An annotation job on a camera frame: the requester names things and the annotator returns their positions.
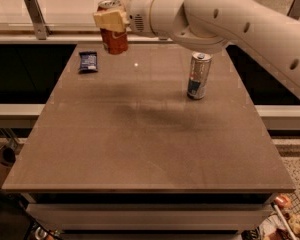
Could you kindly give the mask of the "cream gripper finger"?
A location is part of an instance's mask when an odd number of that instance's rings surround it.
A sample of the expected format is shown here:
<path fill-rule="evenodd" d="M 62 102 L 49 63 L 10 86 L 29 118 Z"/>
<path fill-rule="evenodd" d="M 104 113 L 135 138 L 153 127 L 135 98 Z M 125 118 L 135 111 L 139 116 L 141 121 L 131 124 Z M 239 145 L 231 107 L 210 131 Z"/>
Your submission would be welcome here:
<path fill-rule="evenodd" d="M 122 9 L 97 11 L 93 18 L 98 28 L 113 32 L 125 32 L 129 25 L 127 14 Z"/>

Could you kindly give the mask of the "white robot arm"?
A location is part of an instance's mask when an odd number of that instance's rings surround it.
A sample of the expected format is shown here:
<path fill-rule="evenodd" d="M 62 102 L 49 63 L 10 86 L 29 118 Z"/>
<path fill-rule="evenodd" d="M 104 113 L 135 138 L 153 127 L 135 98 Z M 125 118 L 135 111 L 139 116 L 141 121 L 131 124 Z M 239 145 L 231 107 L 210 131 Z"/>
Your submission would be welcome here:
<path fill-rule="evenodd" d="M 300 99 L 300 21 L 254 0 L 120 0 L 93 14 L 100 29 L 164 37 L 217 53 L 234 44 Z"/>

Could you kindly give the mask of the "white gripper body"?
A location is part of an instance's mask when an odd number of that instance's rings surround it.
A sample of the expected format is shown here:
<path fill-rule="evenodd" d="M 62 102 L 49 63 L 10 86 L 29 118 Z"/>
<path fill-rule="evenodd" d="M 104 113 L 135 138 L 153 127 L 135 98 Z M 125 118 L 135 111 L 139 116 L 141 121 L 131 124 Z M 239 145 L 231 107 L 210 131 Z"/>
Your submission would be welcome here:
<path fill-rule="evenodd" d="M 126 13 L 129 27 L 134 34 L 154 37 L 151 27 L 151 8 L 154 0 L 127 0 Z"/>

